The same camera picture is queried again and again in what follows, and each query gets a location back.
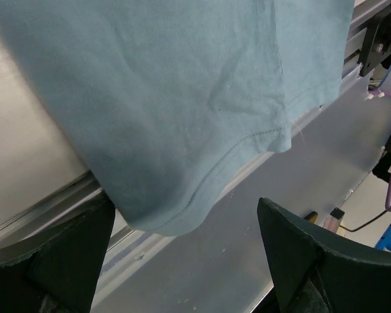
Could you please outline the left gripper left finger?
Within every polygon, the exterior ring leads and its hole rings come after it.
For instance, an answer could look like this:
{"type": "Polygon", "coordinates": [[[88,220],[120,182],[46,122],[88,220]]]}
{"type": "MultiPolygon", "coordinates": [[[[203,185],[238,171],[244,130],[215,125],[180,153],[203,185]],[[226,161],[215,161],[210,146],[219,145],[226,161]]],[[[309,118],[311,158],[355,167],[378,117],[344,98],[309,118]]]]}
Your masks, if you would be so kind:
{"type": "Polygon", "coordinates": [[[106,195],[82,213],[0,248],[0,312],[90,312],[115,220],[106,195]]]}

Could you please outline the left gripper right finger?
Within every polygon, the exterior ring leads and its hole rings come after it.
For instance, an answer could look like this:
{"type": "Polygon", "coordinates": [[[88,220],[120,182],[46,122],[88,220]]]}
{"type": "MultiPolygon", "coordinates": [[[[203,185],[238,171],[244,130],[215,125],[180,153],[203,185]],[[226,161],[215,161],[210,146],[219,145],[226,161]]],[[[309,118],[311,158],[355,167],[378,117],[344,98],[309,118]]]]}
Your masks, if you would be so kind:
{"type": "Polygon", "coordinates": [[[261,198],[257,215],[281,312],[391,312],[391,252],[261,198]]]}

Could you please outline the blue-grey t shirt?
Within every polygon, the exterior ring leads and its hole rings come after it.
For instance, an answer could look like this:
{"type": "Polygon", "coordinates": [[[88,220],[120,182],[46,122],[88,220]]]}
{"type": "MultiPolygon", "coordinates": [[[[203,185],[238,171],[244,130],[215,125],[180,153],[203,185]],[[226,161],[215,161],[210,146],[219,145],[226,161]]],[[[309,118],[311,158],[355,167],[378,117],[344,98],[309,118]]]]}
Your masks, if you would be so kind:
{"type": "Polygon", "coordinates": [[[0,1],[0,39],[130,227],[178,236],[337,99],[353,1],[0,1]]]}

